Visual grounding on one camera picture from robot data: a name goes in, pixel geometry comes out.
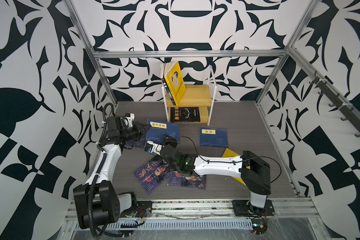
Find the blue book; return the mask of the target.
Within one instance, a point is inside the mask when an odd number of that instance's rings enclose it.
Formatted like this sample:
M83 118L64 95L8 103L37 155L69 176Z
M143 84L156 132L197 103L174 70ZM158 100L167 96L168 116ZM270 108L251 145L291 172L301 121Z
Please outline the blue book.
M228 130L224 128L200 128L200 146L228 148Z
M163 142L166 137L171 137L176 139L178 143L181 142L179 124L151 119L147 120L147 124L151 125L151 128L146 133L146 141L159 144Z
M125 147L126 148L144 148L146 145L146 141L145 140L139 140L139 141L133 141L133 140L129 140L126 141L125 143Z

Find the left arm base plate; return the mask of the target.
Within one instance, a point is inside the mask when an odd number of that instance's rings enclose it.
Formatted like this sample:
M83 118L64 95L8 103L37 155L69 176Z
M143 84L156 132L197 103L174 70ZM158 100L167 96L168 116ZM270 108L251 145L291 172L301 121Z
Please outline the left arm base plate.
M121 213L121 218L144 218L152 213L152 201L137 201L131 210L125 210Z

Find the wall coat hook rail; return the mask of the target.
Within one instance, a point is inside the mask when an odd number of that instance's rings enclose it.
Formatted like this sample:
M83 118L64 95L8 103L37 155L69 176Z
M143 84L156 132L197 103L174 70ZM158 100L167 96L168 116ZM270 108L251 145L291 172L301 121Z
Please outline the wall coat hook rail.
M317 71L315 71L315 78L310 82L310 85L319 88L319 95L324 95L331 101L329 107L340 111L343 115L341 121L349 122L358 131L355 137L360 138L360 111L355 105L347 100L329 80L319 78Z

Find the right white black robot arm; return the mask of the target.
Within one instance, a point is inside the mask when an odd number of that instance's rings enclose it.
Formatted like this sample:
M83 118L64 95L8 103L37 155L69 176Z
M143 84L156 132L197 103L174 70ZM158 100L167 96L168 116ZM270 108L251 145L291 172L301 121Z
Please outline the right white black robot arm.
M271 166L264 157L244 151L234 157L207 157L183 154L177 149L178 142L168 138L164 143L154 144L152 153L159 155L175 172L187 177L205 175L228 176L241 179L250 190L250 211L259 215L271 194Z

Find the dark portrait book left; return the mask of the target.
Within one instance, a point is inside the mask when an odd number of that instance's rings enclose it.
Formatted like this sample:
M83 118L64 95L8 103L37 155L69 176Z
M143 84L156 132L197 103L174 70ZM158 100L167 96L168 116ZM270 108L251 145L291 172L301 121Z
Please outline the dark portrait book left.
M137 168L133 174L147 195L150 195L172 173L172 169L160 156Z

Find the dark portrait book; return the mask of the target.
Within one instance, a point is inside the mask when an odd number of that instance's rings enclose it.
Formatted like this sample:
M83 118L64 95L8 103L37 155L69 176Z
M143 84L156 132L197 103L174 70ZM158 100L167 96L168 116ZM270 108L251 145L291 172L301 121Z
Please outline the dark portrait book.
M150 195L172 173L172 169L160 156L137 168L133 174L147 195Z
M169 176L168 186L205 191L207 186L207 177L186 177L180 173L173 172Z

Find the dark portrait book right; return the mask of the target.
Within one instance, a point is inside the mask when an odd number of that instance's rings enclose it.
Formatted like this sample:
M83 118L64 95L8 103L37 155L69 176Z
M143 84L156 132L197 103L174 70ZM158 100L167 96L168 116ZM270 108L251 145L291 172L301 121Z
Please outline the dark portrait book right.
M205 191L207 186L207 177L186 177L180 173L173 172L169 176L168 186Z

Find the wooden white frame bookshelf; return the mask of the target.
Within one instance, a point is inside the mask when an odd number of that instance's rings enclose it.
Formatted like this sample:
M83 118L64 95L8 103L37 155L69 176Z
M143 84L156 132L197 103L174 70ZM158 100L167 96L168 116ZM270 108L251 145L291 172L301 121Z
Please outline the wooden white frame bookshelf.
M217 81L213 67L209 66L208 69L208 76L202 85L191 85L191 82L186 82L186 91L179 107L199 107L200 124L209 126L217 93Z

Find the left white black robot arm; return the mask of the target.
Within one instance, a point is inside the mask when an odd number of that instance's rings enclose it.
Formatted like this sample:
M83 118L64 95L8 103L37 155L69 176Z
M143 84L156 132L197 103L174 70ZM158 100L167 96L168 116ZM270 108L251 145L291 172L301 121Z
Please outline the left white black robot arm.
M112 178L126 142L139 141L150 129L149 125L135 121L132 113L117 116L113 104L104 107L112 109L109 115L103 112L104 128L97 142L99 158L87 181L73 190L79 226L89 229L95 240L104 235L121 237L121 234L107 232L107 226L138 208L134 192L117 194Z

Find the black book leaning on shelf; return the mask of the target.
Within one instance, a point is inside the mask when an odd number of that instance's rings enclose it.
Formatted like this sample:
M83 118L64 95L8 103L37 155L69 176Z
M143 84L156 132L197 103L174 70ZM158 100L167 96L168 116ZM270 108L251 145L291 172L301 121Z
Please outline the black book leaning on shelf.
M174 98L172 96L172 92L170 90L170 87L169 87L167 81L165 80L165 66L166 66L165 63L161 63L161 65L160 65L160 77L161 77L162 84L163 84L165 90L167 91L168 96L169 96L172 104L175 106L176 102L175 102L175 100L174 100Z

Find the yellow cartoon book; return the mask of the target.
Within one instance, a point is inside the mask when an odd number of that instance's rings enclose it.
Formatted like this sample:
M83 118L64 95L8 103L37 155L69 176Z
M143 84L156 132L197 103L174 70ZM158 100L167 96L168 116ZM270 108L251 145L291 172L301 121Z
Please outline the yellow cartoon book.
M177 106L180 104L180 101L186 91L183 74L179 62L170 62L165 64L165 80L170 87L172 96Z
M239 154L233 152L232 150L226 148L226 150L224 151L223 153L223 158L231 158L231 157L236 157L238 156ZM243 185L246 185L245 182L241 179L241 178L235 178L233 177L233 179L235 179L236 181L240 182L241 184Z

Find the black book yellow title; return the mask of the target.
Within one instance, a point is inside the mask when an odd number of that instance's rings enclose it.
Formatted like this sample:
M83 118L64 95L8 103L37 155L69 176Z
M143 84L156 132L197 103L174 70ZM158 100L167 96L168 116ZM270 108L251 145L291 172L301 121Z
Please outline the black book yellow title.
M199 123L200 121L199 107L175 107L170 109L171 123Z

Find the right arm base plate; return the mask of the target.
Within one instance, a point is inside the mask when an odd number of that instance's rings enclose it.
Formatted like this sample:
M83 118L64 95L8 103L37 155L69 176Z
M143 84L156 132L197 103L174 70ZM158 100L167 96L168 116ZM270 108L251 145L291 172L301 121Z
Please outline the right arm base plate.
M275 208L271 200L266 200L264 209L256 209L255 207L251 207L249 200L233 200L232 204L234 214L237 217L260 218L264 216L273 216L275 213Z

